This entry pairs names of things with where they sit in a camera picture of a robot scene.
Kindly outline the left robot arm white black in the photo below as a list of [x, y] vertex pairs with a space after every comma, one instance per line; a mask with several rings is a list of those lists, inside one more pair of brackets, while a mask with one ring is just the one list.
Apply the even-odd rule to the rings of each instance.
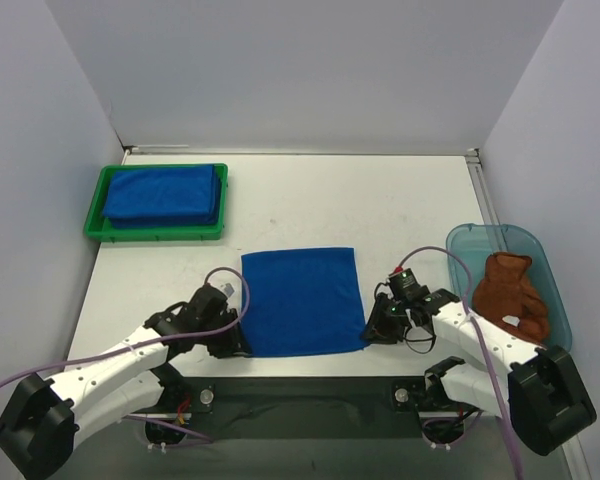
[[185, 380], [172, 360], [198, 344], [209, 351], [234, 345], [242, 316], [222, 290], [204, 284], [106, 352], [48, 378], [26, 374], [0, 415], [0, 449], [25, 478], [49, 478], [108, 425], [161, 402], [181, 402]]

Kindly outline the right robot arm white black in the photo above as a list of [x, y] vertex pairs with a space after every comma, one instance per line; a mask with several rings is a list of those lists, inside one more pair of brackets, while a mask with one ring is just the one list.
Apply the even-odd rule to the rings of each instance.
[[420, 288], [376, 294], [363, 337], [396, 344], [421, 327], [461, 353], [427, 368], [417, 399], [428, 406], [466, 404], [499, 417], [534, 453], [546, 456], [594, 424], [597, 412], [571, 355], [541, 347], [491, 324], [460, 297]]

